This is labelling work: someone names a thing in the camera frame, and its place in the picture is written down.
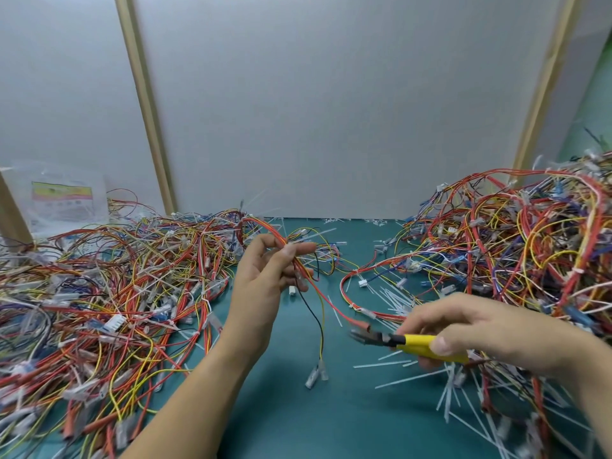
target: forearm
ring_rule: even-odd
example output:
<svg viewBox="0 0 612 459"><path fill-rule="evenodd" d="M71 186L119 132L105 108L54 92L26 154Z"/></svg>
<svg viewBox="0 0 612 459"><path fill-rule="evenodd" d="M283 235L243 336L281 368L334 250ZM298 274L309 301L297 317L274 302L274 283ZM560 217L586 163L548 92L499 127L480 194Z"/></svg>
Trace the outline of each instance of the forearm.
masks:
<svg viewBox="0 0 612 459"><path fill-rule="evenodd" d="M575 364L573 381L567 384L575 401L593 427L606 457L612 458L612 348L590 337L582 358Z"/></svg>
<svg viewBox="0 0 612 459"><path fill-rule="evenodd" d="M229 344L230 339L219 339L126 450L125 459L215 456L251 368L249 358Z"/></svg>

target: wire cutter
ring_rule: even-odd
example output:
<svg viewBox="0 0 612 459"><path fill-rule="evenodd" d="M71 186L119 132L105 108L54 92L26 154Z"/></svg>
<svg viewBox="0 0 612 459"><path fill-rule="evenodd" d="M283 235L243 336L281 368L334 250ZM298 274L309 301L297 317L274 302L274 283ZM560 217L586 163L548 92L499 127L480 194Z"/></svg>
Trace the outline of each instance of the wire cutter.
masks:
<svg viewBox="0 0 612 459"><path fill-rule="evenodd" d="M364 345L396 347L397 349L401 349L404 353L416 354L446 362L458 362L461 364L470 362L467 351L461 354L452 354L450 356L440 356L434 353L429 349L429 344L436 338L435 335L394 335L393 333L353 329L349 333L349 336Z"/></svg>

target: wooden beam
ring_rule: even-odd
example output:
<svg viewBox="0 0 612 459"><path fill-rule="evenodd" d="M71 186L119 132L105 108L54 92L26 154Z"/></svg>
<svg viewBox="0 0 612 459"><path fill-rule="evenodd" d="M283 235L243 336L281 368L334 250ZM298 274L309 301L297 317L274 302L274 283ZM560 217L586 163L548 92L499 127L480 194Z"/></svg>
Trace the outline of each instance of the wooden beam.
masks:
<svg viewBox="0 0 612 459"><path fill-rule="evenodd" d="M4 237L3 245L19 249L23 244L32 243L32 235L2 174L0 174L0 200L0 233Z"/></svg>
<svg viewBox="0 0 612 459"><path fill-rule="evenodd" d="M153 88L150 83L149 69L147 68L142 37L138 28L138 17L134 0L115 0L115 4L117 5L123 38L126 42L127 55L132 67L144 128L149 139L151 157L153 158L153 165L157 174L157 183L162 193L166 214L171 214L177 211L176 198L172 189L170 169L168 167L164 139L162 138L162 128L159 123Z"/></svg>
<svg viewBox="0 0 612 459"><path fill-rule="evenodd" d="M546 60L540 73L540 81L532 98L529 114L523 127L523 133L514 160L514 169L531 168L534 159L533 151L535 151L537 140L548 112L552 91L565 63L567 46L578 21L581 6L582 0L565 0L565 4L561 9L555 32L548 47Z"/></svg>

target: hand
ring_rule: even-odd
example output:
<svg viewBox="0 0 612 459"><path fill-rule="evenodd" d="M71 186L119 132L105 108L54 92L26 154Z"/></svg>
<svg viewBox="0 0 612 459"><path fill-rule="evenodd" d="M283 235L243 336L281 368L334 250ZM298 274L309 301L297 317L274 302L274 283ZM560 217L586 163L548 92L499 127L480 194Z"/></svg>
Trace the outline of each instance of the hand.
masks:
<svg viewBox="0 0 612 459"><path fill-rule="evenodd" d="M562 381L578 370L584 343L598 343L587 332L554 317L463 293L415 307L396 333L437 335L430 343L436 354L477 349ZM427 358L419 362L425 368L440 364Z"/></svg>
<svg viewBox="0 0 612 459"><path fill-rule="evenodd" d="M279 311L280 293L289 285L305 292L308 286L295 276L295 256L313 253L314 243L283 244L273 235L256 236L244 252L231 297L223 339L236 342L256 363L270 342L272 324ZM307 269L312 276L312 269Z"/></svg>

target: plastic bag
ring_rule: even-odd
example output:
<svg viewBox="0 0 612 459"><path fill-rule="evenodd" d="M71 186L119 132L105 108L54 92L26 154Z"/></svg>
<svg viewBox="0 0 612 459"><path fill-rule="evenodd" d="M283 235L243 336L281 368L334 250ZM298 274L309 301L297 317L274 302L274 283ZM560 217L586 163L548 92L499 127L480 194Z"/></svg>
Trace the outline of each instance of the plastic bag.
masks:
<svg viewBox="0 0 612 459"><path fill-rule="evenodd" d="M34 239L108 223L102 174L42 161L15 161L4 179Z"/></svg>

